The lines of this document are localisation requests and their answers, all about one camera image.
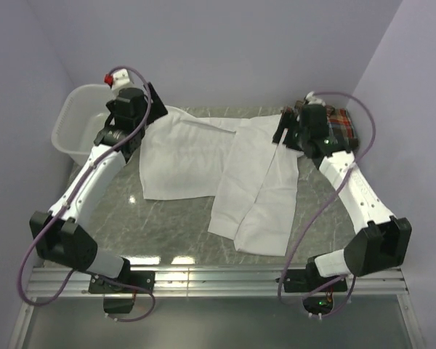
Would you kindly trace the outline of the white long sleeve shirt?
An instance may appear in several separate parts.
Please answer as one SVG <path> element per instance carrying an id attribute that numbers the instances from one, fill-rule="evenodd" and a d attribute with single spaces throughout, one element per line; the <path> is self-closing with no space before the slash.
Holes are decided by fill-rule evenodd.
<path id="1" fill-rule="evenodd" d="M 273 140 L 277 115 L 197 118 L 171 107 L 140 148 L 148 200 L 211 196 L 208 232 L 239 252 L 282 257 L 288 248 L 299 179 L 299 151 Z"/>

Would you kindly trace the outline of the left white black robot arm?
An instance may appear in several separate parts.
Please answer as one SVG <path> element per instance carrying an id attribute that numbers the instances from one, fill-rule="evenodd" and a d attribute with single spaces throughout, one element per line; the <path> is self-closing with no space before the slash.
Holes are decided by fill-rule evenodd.
<path id="1" fill-rule="evenodd" d="M 145 129 L 168 111 L 152 84 L 120 89 L 106 104 L 108 117 L 88 159 L 63 196 L 30 219 L 38 256 L 72 270 L 103 276 L 114 292 L 132 283 L 130 262 L 98 247 L 86 226 L 108 184 L 141 146 Z"/>

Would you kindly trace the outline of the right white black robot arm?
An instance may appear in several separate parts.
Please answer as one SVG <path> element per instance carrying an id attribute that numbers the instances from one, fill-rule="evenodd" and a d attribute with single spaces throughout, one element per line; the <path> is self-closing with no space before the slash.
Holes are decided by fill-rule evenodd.
<path id="1" fill-rule="evenodd" d="M 339 276 L 366 276 L 403 264 L 411 224 L 381 202 L 355 164 L 358 141 L 346 110 L 308 102 L 286 108 L 272 141 L 312 160 L 336 191 L 355 231 L 346 247 L 308 259 L 305 291 L 344 291 Z"/>

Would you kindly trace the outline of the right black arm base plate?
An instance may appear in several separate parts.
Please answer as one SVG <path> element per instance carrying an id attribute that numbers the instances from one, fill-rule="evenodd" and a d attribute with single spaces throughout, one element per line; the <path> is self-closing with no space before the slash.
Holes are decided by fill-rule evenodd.
<path id="1" fill-rule="evenodd" d="M 328 282 L 330 284 L 320 290 L 320 296 L 312 295 L 302 300 L 302 305 L 310 316 L 321 317 L 333 311 L 334 293 L 347 291 L 347 282 L 344 279 L 337 280 L 337 276 L 324 278 L 316 269 L 290 269 L 283 280 L 283 291 L 288 294 L 306 294 Z"/>

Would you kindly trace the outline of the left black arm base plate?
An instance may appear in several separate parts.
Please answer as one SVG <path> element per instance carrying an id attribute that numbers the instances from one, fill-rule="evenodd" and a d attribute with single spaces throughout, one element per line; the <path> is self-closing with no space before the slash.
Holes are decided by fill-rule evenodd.
<path id="1" fill-rule="evenodd" d="M 152 270 L 129 271 L 125 279 L 111 279 L 106 276 L 91 276 L 88 293 L 102 295 L 102 306 L 107 317 L 122 323 L 131 323 L 147 318 L 156 306 L 153 295 L 156 272 Z M 150 307 L 142 315 L 132 315 L 134 305 L 139 296 L 151 299 Z"/>

